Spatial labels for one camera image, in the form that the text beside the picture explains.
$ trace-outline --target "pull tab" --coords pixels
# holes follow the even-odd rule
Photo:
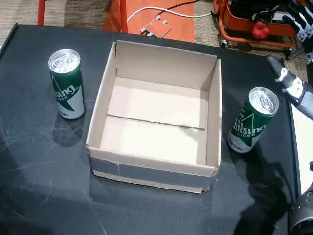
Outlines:
[[[70,63],[70,57],[67,55],[60,57],[58,60],[54,61],[53,65],[55,67],[62,67]]]
[[[268,96],[264,92],[262,92],[260,102],[262,107],[266,110],[272,110],[274,107],[272,101],[268,98]]]

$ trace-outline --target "white surface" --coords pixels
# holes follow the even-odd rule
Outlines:
[[[206,165],[206,131],[107,116],[100,148],[175,162]]]
[[[304,193],[313,181],[313,172],[310,171],[309,164],[310,161],[313,160],[313,121],[298,111],[297,108],[295,108],[293,105],[291,106],[297,140],[301,193]]]
[[[205,129],[207,91],[117,77],[107,114]]]

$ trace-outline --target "green can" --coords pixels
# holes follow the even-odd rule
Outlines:
[[[228,133],[228,145],[239,153],[250,151],[278,108],[279,101],[274,92],[265,87],[253,88]]]
[[[50,56],[48,65],[59,114],[66,119],[79,118],[85,112],[79,54],[59,50]]]

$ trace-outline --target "gray tape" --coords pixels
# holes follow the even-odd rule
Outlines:
[[[118,175],[133,179],[155,181],[170,185],[182,185],[196,188],[207,188],[210,186],[212,177],[189,175],[184,173],[169,172],[142,168],[138,166],[116,164],[107,160],[89,156],[90,167],[103,173]]]

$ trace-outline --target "white cable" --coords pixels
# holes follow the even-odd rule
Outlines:
[[[146,7],[142,7],[142,8],[139,9],[139,10],[136,10],[134,13],[132,13],[132,14],[127,18],[127,22],[128,22],[132,17],[134,17],[138,12],[143,11],[143,10],[146,10],[146,9],[155,9],[155,10],[160,10],[160,11],[166,11],[166,12],[172,13],[172,14],[174,14],[174,15],[183,16],[183,17],[189,17],[189,18],[200,18],[200,17],[205,17],[205,16],[211,15],[211,13],[207,13],[207,14],[199,15],[199,16],[189,16],[189,15],[180,14],[180,13],[177,13],[177,12],[175,12],[175,11],[171,11],[171,10],[168,10],[168,9],[165,9],[165,8],[161,8],[161,7],[146,6]]]

